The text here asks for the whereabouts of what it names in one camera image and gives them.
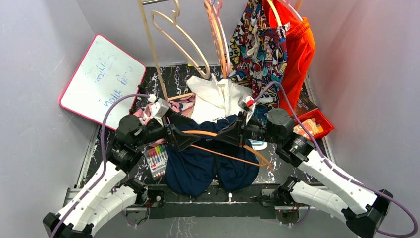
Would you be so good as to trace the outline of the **orange hanger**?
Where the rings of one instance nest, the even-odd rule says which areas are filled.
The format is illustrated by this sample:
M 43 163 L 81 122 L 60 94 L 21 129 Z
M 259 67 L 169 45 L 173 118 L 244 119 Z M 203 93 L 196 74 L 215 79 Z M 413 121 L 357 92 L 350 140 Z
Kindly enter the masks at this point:
M 183 133 L 199 136 L 200 140 L 188 146 L 182 153 L 185 156 L 192 155 L 199 157 L 200 161 L 205 159 L 216 159 L 218 166 L 223 169 L 235 171 L 259 170 L 260 167 L 272 165 L 261 153 L 254 150 L 251 142 L 247 140 L 243 147 L 229 144 L 216 138 L 216 135 L 226 131 L 237 120 L 237 115 L 218 119 L 216 122 L 206 121 L 201 124 L 192 122 L 179 127 Z

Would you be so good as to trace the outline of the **navy blue shorts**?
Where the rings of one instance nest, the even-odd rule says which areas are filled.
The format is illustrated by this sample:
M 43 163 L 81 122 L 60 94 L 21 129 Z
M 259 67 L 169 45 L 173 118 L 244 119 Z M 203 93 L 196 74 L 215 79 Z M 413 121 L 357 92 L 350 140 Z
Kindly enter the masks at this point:
M 172 145 L 168 145 L 166 184 L 177 193 L 197 197 L 204 193 L 214 179 L 219 179 L 227 191 L 237 191 L 253 183 L 259 170 L 235 171 L 218 166 L 217 160 L 199 160 L 185 156 Z

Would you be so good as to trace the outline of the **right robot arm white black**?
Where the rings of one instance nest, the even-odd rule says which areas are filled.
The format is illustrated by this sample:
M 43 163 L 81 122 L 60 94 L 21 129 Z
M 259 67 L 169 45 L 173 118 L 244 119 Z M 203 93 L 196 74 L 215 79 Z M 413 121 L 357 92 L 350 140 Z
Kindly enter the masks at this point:
M 269 205 L 303 203 L 336 217 L 361 238 L 372 238 L 378 232 L 389 210 L 389 201 L 355 184 L 345 172 L 322 157 L 312 141 L 293 131 L 295 121 L 283 109 L 268 112 L 267 122 L 261 125 L 255 119 L 246 121 L 246 112 L 240 112 L 227 129 L 219 132 L 217 140 L 244 147 L 247 139 L 276 144 L 276 154 L 284 162 L 314 176 L 329 191 L 310 186 L 289 176 L 271 194 L 262 191 Z

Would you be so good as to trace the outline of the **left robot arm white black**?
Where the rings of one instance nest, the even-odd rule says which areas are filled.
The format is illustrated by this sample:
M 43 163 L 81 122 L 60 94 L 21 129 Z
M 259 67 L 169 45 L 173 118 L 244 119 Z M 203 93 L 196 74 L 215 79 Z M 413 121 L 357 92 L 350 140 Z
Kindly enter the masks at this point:
M 148 187 L 135 178 L 111 191 L 137 165 L 143 152 L 138 148 L 164 139 L 184 150 L 197 142 L 196 135 L 186 134 L 181 126 L 193 120 L 173 109 L 158 109 L 143 125 L 134 114 L 124 116 L 116 129 L 116 140 L 106 150 L 96 174 L 82 190 L 57 213 L 48 213 L 43 224 L 51 238 L 91 238 L 125 208 L 150 204 Z

